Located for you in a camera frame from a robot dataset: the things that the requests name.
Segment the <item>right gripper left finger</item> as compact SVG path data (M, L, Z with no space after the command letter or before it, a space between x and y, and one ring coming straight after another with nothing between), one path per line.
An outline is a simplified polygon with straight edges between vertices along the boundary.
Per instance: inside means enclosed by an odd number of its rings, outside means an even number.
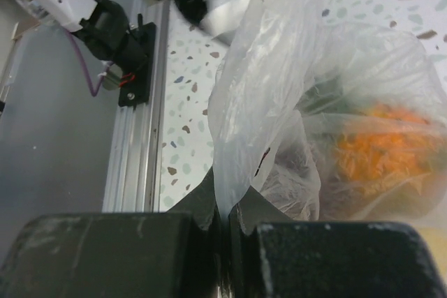
M2 297L216 297L213 174L164 213L29 221L1 266Z

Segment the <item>orange fake pineapple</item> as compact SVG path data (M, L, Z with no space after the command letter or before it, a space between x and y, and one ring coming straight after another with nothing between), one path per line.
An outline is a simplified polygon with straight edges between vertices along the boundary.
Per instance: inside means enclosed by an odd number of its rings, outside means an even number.
M446 167L446 125L377 103L343 121L332 153L338 182L365 198L399 187L428 196Z

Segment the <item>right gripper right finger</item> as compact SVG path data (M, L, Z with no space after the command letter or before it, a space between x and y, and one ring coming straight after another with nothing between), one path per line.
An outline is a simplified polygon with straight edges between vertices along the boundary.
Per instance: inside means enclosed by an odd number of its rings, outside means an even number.
M396 222L294 221L250 188L230 216L236 297L445 297L428 245Z

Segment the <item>clear printed plastic bag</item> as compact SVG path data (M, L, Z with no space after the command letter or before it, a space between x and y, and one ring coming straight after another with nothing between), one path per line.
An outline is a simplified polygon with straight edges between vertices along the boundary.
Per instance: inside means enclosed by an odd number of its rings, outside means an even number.
M410 33L325 26L322 10L322 0L250 0L208 106L220 214L255 188L295 220L445 228L446 167L435 194L365 198L338 182L332 153L343 121L377 103L446 125L434 64Z

